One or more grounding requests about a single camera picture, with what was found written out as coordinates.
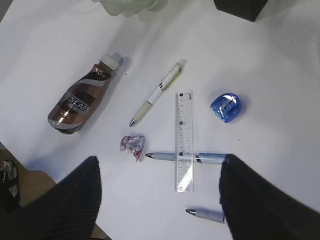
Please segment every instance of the ruler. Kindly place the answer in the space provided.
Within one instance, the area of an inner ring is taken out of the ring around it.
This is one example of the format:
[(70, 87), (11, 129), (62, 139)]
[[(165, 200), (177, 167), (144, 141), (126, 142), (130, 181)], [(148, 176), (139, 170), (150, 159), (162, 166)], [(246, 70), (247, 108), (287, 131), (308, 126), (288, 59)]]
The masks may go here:
[(193, 192), (192, 91), (175, 94), (175, 171), (178, 193)]

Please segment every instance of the blue pencil sharpener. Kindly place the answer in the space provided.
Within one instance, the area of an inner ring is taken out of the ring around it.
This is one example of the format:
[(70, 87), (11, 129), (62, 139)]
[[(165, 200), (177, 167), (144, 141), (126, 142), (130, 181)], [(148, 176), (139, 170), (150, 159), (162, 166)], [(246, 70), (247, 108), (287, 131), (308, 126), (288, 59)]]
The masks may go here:
[(233, 93), (225, 93), (213, 101), (210, 108), (224, 123), (231, 122), (241, 111), (241, 101)]

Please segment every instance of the bottle cap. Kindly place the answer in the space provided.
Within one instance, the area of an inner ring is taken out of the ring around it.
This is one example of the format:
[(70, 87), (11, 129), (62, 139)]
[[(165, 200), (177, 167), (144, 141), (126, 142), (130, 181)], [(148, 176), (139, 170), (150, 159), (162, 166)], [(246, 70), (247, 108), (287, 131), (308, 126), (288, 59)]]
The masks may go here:
[(105, 65), (107, 65), (109, 68), (112, 69), (112, 71), (116, 70), (119, 66), (119, 63), (108, 54), (105, 54), (101, 59), (100, 62), (103, 62)]

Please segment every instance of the black box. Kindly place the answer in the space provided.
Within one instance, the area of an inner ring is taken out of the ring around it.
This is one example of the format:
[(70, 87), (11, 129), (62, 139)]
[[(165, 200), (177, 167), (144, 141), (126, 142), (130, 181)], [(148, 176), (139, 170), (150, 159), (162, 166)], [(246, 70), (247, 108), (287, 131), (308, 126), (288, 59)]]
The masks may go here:
[(254, 22), (268, 0), (213, 0), (218, 10)]

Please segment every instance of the crumpled paper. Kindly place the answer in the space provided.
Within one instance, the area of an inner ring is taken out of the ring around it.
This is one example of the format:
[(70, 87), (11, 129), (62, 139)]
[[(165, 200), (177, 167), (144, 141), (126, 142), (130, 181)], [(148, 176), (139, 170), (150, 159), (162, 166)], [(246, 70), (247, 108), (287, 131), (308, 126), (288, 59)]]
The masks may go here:
[(120, 151), (130, 150), (136, 159), (136, 162), (140, 161), (140, 157), (145, 145), (144, 136), (124, 136), (120, 142)]

